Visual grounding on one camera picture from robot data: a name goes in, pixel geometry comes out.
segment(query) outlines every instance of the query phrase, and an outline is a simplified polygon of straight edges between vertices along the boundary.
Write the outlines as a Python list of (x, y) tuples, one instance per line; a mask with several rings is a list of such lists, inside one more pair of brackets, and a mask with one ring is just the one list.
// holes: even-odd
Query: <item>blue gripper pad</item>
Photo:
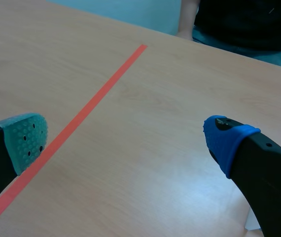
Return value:
[(220, 169), (230, 179), (231, 166), (240, 143), (246, 137), (261, 130), (246, 124), (228, 130), (219, 130), (215, 124), (216, 118), (225, 118), (225, 116), (214, 115), (204, 121), (206, 145), (216, 157)]
[(20, 175), (44, 150), (47, 123), (43, 116), (27, 113), (0, 121), (4, 142), (17, 175)]

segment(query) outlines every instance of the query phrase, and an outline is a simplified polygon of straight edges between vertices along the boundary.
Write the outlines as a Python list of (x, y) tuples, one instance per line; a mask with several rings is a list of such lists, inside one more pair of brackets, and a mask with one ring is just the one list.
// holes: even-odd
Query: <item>textured rubber pad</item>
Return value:
[(46, 120), (40, 114), (27, 113), (0, 121), (0, 127), (13, 167), (20, 175), (44, 150)]

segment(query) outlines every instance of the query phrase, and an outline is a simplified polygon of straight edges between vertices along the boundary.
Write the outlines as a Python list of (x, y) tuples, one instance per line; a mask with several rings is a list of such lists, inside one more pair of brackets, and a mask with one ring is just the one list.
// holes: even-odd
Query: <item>wooden table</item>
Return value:
[(0, 119), (48, 143), (148, 48), (0, 216), (0, 237), (254, 237), (205, 145), (226, 115), (281, 145), (281, 67), (43, 0), (0, 0)]

